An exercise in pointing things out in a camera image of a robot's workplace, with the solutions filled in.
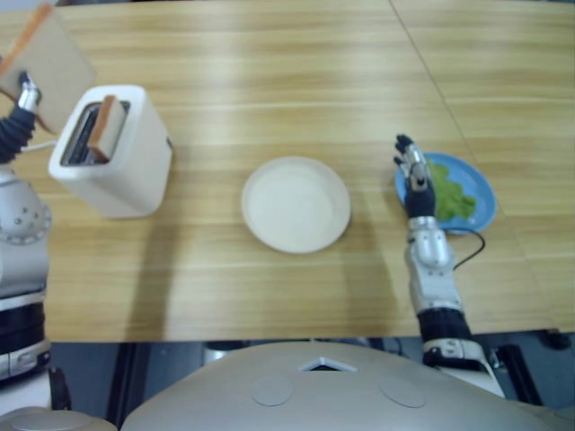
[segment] green food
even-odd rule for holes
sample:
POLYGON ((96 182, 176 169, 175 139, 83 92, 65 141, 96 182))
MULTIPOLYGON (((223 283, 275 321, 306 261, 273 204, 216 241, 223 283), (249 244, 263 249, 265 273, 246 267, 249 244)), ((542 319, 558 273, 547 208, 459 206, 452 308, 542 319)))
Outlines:
POLYGON ((435 189, 437 220, 451 220, 455 216, 469 218, 475 212, 475 198, 464 195, 461 184, 448 180, 449 169, 428 161, 429 173, 435 189))

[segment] wooden table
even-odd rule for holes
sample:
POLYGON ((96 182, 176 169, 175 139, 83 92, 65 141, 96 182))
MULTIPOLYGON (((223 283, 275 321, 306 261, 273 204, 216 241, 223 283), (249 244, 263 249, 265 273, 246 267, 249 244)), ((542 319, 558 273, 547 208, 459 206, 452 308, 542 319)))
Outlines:
MULTIPOLYGON (((486 251, 455 275, 473 330, 572 328, 571 9, 423 0, 62 9, 98 84, 147 88, 175 157, 163 206, 129 221, 100 218, 51 180, 49 150, 15 164, 56 220, 49 335, 417 334, 393 188, 398 132, 478 166, 498 194, 486 251), (308 256, 259 243, 239 205, 253 170, 292 154, 329 164, 352 197, 348 231, 308 256)), ((23 17, 0 15, 4 49, 23 17)), ((460 257, 477 246, 450 241, 460 257)))

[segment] robotic hand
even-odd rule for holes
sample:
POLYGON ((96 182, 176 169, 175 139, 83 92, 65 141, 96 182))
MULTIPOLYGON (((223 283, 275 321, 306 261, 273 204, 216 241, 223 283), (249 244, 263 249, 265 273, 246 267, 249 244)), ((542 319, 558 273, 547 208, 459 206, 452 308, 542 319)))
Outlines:
POLYGON ((420 322, 423 362, 503 397, 497 379, 465 321, 453 279, 455 254, 435 218, 435 191, 423 152, 399 135, 394 161, 405 178, 409 232, 405 262, 410 294, 420 322))

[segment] white plate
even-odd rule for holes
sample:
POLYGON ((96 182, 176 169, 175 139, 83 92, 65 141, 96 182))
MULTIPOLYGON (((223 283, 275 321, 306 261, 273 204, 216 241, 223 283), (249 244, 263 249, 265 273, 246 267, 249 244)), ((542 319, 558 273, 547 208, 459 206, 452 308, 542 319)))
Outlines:
POLYGON ((243 187, 243 218, 271 248, 311 253, 334 243, 351 218, 349 192, 314 159, 282 157, 262 165, 243 187))

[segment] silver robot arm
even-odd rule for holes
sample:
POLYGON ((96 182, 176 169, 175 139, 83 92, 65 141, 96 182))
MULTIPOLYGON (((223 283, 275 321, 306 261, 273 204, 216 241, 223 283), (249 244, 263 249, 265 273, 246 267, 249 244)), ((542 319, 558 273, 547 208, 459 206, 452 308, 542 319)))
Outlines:
POLYGON ((403 172, 409 232, 405 262, 413 309, 420 322, 423 362, 503 397, 482 347, 473 340, 453 279, 453 249, 435 218, 435 190, 423 152, 407 136, 395 145, 403 172))
POLYGON ((21 87, 12 112, 0 120, 0 416, 20 407, 57 408, 52 392, 63 384, 58 370, 44 368, 51 214, 9 164, 31 139, 40 100, 25 73, 21 87))

